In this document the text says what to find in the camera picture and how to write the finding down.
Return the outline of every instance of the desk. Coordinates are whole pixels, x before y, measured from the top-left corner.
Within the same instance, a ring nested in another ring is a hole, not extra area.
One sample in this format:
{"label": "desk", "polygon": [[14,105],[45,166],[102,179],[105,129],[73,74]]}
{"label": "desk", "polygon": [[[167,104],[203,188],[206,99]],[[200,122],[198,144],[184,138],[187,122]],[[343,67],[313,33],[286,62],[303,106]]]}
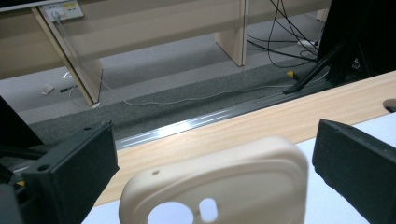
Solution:
{"label": "desk", "polygon": [[284,104],[118,151],[120,170],[96,205],[120,198],[138,172],[174,161],[237,146],[269,135],[294,143],[315,136],[318,121],[356,124],[388,114],[382,103],[396,97],[396,72],[323,91]]}
{"label": "desk", "polygon": [[[388,114],[380,118],[371,119],[355,125],[356,128],[378,138],[379,140],[396,147],[394,125],[396,114]],[[315,172],[311,159],[316,139],[310,139],[297,144],[308,159],[308,186],[305,210],[305,224],[368,224],[358,211],[350,205],[337,191],[326,185],[320,175]],[[120,201],[106,203],[94,207],[83,224],[120,223]]]}
{"label": "desk", "polygon": [[[323,9],[330,1],[284,2],[292,16]],[[84,17],[63,21],[63,25],[83,62],[216,33],[217,42],[241,66],[246,58],[245,28],[272,20],[276,11],[269,0],[80,0],[79,4]],[[0,79],[76,61],[70,60],[73,52],[67,53],[72,50],[62,43],[64,38],[57,34],[56,27],[51,22],[43,24],[41,17],[45,15],[28,8],[0,13]],[[74,72],[87,101],[96,103],[100,83],[94,77],[87,78],[84,71]]]}

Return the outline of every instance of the gray carpet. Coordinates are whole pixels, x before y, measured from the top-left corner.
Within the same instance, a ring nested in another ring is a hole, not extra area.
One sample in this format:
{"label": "gray carpet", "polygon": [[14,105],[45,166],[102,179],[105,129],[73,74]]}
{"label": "gray carpet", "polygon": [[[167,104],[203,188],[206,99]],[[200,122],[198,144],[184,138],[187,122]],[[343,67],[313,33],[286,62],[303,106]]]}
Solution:
{"label": "gray carpet", "polygon": [[[279,65],[288,66],[301,62],[301,60],[290,60],[279,63]],[[309,63],[292,68],[292,70],[302,75],[312,65],[312,63]],[[293,79],[286,75],[289,70],[270,64],[227,77],[213,78],[208,81],[130,99],[128,102],[132,104],[143,104],[146,102],[168,103],[186,98],[205,98],[223,91],[239,91],[262,86],[281,86],[277,88],[225,93],[205,100],[188,101],[172,105],[132,106],[125,103],[115,103],[57,119],[33,123],[30,127],[44,143],[55,144],[95,122],[112,120],[114,123],[114,136],[118,140],[182,120],[196,118],[250,100],[280,94],[287,88],[283,86],[295,83]]]}

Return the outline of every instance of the beige plastic case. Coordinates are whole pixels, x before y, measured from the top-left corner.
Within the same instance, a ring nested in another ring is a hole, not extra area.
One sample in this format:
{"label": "beige plastic case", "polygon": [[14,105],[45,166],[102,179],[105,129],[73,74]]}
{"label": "beige plastic case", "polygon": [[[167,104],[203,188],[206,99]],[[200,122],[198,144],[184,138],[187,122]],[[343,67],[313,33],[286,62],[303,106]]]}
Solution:
{"label": "beige plastic case", "polygon": [[268,137],[138,174],[123,190],[120,222],[302,224],[306,184],[300,150]]}

